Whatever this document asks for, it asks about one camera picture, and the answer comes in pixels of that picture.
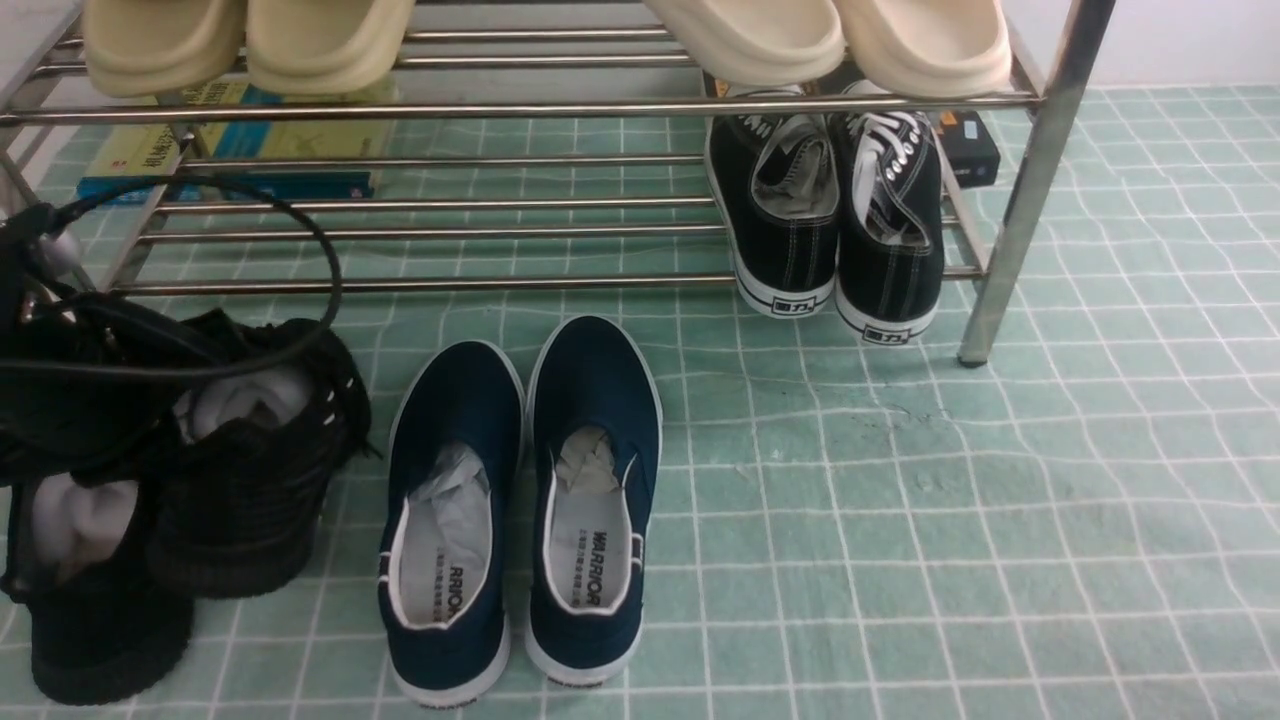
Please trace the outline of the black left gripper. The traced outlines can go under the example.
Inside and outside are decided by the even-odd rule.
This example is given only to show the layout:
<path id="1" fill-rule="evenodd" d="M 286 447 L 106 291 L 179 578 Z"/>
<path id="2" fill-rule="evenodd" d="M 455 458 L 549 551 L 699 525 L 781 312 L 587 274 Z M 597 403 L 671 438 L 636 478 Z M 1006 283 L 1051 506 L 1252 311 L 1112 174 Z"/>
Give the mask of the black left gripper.
<path id="1" fill-rule="evenodd" d="M 3 223 L 3 361 L 124 369 L 212 366 L 216 345 L 196 320 L 177 322 L 110 293 L 67 284 L 41 290 L 52 272 L 38 241 L 56 228 L 40 202 Z M 3 372 L 3 484 L 64 471 L 96 473 L 150 433 L 180 383 L 105 380 L 76 373 Z"/>

